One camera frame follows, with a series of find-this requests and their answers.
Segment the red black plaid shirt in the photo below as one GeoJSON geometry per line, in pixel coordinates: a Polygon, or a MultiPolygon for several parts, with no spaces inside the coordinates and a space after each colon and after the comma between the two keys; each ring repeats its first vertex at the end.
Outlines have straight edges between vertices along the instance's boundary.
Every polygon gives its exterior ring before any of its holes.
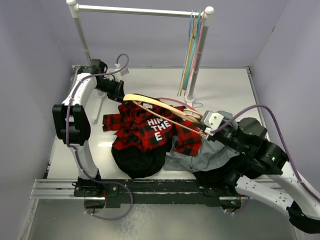
{"type": "Polygon", "coordinates": [[[118,106],[118,113],[103,116],[102,130],[115,131],[112,146],[117,150],[135,146],[145,153],[178,137],[174,150],[196,156],[202,142],[196,125],[157,105],[153,105],[151,111],[157,115],[128,101],[118,106]]]}

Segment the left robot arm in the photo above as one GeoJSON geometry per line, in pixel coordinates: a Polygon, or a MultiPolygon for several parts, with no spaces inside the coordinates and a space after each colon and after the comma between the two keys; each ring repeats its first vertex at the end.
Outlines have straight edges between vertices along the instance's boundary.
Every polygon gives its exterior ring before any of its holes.
{"type": "Polygon", "coordinates": [[[90,66],[81,66],[76,71],[74,86],[66,99],[52,107],[54,128],[58,139],[70,149],[78,168],[78,178],[89,180],[85,190],[91,196],[98,196],[103,191],[99,178],[99,169],[94,163],[89,146],[91,124],[85,106],[94,90],[102,92],[112,101],[124,101],[124,82],[121,66],[116,60],[115,70],[108,71],[108,66],[100,59],[93,59],[90,66]]]}

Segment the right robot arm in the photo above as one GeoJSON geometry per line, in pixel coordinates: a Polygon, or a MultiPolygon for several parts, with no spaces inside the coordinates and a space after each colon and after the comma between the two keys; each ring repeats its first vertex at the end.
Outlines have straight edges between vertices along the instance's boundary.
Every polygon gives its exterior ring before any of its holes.
{"type": "Polygon", "coordinates": [[[267,129],[257,119],[243,118],[233,126],[216,113],[205,125],[207,140],[235,151],[247,168],[268,176],[283,189],[280,192],[264,186],[240,171],[235,179],[222,183],[226,195],[239,193],[254,198],[288,216],[302,232],[319,234],[320,193],[294,169],[289,154],[266,138],[267,129]]]}

